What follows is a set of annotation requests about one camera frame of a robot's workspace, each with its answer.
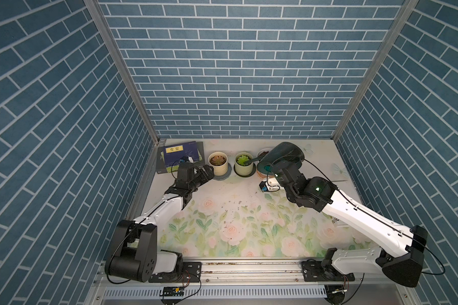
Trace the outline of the dark green watering can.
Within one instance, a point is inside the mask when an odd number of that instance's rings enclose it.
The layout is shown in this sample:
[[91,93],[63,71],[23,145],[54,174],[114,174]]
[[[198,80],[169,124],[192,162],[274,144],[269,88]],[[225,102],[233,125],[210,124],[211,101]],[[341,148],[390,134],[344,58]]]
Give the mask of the dark green watering can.
[[284,161],[294,163],[300,168],[304,161],[304,152],[291,142],[281,142],[271,149],[267,154],[244,161],[243,165],[250,165],[257,162],[257,170],[265,175],[273,175],[273,168]]

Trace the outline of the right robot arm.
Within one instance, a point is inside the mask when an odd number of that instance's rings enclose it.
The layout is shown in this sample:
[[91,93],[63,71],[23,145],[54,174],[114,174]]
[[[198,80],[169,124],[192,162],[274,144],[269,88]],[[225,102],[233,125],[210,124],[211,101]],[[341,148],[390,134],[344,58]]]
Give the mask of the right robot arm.
[[326,176],[308,179],[300,167],[279,161],[270,171],[291,203],[323,212],[375,242],[370,250],[335,250],[332,267],[339,273],[383,273],[404,287],[417,287],[422,275],[428,232],[422,226],[394,222],[350,198]]

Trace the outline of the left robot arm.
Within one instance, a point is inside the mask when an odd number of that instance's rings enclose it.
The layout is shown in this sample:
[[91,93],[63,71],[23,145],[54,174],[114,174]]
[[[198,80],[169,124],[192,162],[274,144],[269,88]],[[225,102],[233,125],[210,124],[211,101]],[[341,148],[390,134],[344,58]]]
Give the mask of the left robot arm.
[[158,249],[158,228],[181,212],[192,199],[192,193],[214,177],[210,165],[183,162],[174,184],[151,210],[133,220],[120,221],[107,253],[104,270],[108,280],[118,277],[124,283],[180,281],[184,275],[183,255]]

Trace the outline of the pink green succulent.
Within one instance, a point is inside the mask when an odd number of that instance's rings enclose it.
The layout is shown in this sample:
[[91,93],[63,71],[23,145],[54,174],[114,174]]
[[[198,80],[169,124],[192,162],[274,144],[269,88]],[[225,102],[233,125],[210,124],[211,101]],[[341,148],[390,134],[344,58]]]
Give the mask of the pink green succulent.
[[213,166],[222,166],[226,163],[226,157],[223,155],[215,155],[210,159],[209,162]]

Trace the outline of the bright green succulent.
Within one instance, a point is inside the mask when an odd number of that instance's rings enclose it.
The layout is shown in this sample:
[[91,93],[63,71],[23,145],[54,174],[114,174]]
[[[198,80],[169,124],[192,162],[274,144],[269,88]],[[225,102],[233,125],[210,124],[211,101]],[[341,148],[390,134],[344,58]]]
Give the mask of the bright green succulent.
[[240,166],[248,166],[250,164],[251,157],[249,155],[240,155],[236,159],[236,163]]

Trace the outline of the blue grey pot saucer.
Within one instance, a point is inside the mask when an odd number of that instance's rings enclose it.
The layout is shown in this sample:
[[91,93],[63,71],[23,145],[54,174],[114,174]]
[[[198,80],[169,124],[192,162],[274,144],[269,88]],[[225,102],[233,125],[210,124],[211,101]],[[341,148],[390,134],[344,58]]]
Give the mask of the blue grey pot saucer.
[[224,175],[215,175],[214,180],[218,180],[218,181],[225,180],[225,179],[229,178],[231,172],[232,172],[232,167],[231,167],[231,165],[228,163],[228,170],[227,170],[227,172],[226,172]]

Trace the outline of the cream ribbed plant pot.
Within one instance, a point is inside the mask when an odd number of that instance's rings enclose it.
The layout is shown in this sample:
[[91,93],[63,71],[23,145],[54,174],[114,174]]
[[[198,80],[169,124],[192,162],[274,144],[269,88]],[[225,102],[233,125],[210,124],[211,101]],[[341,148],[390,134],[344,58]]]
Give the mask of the cream ribbed plant pot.
[[228,156],[223,152],[213,152],[208,162],[214,169],[215,176],[223,176],[228,172]]

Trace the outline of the dark blue Chinese book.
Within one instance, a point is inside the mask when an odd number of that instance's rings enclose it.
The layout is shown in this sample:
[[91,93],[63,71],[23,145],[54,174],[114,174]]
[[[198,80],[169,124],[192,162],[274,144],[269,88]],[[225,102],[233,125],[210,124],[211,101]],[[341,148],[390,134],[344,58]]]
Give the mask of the dark blue Chinese book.
[[184,157],[188,157],[189,160],[193,160],[194,162],[200,160],[197,143],[195,141],[165,146],[163,148],[163,157],[165,166],[174,165]]

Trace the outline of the white plant pot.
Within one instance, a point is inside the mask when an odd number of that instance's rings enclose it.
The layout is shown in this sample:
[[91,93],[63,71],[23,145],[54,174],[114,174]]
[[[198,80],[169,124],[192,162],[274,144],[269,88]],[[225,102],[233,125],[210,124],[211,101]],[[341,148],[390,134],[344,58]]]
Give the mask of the white plant pot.
[[[270,151],[272,150],[272,148],[264,148],[264,149],[261,149],[259,152],[258,152],[258,158],[259,157],[264,157],[266,156]],[[257,175],[259,176],[259,178],[261,178],[262,180],[266,180],[267,177],[268,178],[273,178],[274,175],[271,173],[271,166],[272,166],[272,163],[271,162],[268,162],[268,161],[265,161],[263,163],[263,167],[261,167],[259,165],[260,161],[258,161],[256,163],[256,173]]]

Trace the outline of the dark green round saucer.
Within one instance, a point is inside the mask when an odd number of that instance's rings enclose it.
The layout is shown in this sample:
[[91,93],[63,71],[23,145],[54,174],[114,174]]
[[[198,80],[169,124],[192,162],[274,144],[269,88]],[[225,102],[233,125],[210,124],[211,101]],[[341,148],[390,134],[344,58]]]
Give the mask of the dark green round saucer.
[[234,165],[234,170],[235,170],[235,173],[239,177],[243,177],[243,178],[251,177],[252,175],[256,173],[256,165],[252,163],[248,166],[240,166],[236,163]]

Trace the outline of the light green plant pot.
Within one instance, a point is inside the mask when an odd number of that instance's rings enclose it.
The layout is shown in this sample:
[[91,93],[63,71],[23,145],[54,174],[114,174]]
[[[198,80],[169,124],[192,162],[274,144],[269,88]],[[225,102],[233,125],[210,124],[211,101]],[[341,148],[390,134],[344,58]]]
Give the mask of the light green plant pot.
[[253,164],[246,164],[246,162],[252,158],[253,156],[248,152],[240,152],[236,155],[234,169],[237,175],[241,177],[248,177],[251,175],[253,171]]

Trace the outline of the small green circuit board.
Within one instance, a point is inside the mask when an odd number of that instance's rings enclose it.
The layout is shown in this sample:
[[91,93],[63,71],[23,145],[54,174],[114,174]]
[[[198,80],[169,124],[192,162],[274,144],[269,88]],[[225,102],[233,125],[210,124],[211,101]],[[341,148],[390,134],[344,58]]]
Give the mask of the small green circuit board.
[[162,298],[166,298],[166,297],[182,298],[184,296],[184,287],[164,287],[162,289],[160,296]]

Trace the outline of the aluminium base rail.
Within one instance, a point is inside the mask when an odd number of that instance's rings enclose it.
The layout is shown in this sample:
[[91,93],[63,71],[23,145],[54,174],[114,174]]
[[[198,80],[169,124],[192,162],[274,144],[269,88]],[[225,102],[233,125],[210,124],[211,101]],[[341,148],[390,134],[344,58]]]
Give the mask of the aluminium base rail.
[[100,270],[86,304],[326,304],[340,282],[306,282],[301,259],[202,259],[184,292],[162,297],[165,283],[108,282]]

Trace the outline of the aluminium corner post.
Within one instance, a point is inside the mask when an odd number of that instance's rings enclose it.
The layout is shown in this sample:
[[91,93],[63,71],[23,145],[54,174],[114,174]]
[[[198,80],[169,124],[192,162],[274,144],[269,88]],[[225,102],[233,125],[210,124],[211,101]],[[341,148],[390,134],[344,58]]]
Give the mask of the aluminium corner post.
[[346,111],[343,114],[337,128],[332,134],[332,140],[337,143],[343,131],[346,129],[347,124],[350,122],[352,115],[361,104],[363,97],[369,89],[374,77],[377,75],[379,69],[383,65],[387,55],[389,54],[394,42],[397,40],[399,34],[404,28],[407,20],[412,15],[414,8],[418,4],[418,0],[403,1],[401,8],[398,10],[397,16],[391,24],[390,29],[384,36],[384,40],[380,45],[377,53],[375,54],[370,67],[365,72],[360,85],[357,87],[356,93],[351,99]]
[[84,3],[92,20],[94,21],[97,30],[99,31],[101,38],[103,39],[103,42],[111,58],[113,59],[115,66],[118,69],[121,79],[126,89],[128,90],[128,93],[132,98],[133,103],[136,109],[138,110],[138,113],[140,114],[141,119],[144,122],[145,127],[147,128],[148,133],[153,140],[154,145],[159,145],[159,136],[156,134],[156,130],[149,118],[148,113],[146,112],[145,105],[142,102],[142,98],[136,88],[134,80],[132,79],[128,67],[122,57],[122,53],[118,48],[117,42],[115,41],[111,29],[109,28],[109,25],[103,14],[99,1],[85,0]]

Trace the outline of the aluminium right corner post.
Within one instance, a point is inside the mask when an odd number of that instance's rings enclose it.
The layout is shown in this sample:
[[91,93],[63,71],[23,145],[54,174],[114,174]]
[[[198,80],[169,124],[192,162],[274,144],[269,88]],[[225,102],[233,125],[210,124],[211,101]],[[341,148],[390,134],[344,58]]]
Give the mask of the aluminium right corner post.
[[350,122],[352,115],[361,104],[363,97],[369,89],[374,77],[377,75],[379,69],[383,65],[387,55],[389,54],[394,42],[397,40],[399,34],[404,28],[407,20],[412,15],[414,8],[418,4],[418,0],[403,1],[401,8],[398,10],[397,16],[391,24],[390,29],[384,36],[384,40],[380,45],[377,53],[375,54],[370,67],[365,72],[360,85],[357,87],[356,93],[351,99],[346,111],[343,114],[337,128],[332,134],[332,140],[337,143],[343,131],[346,129],[347,124]]

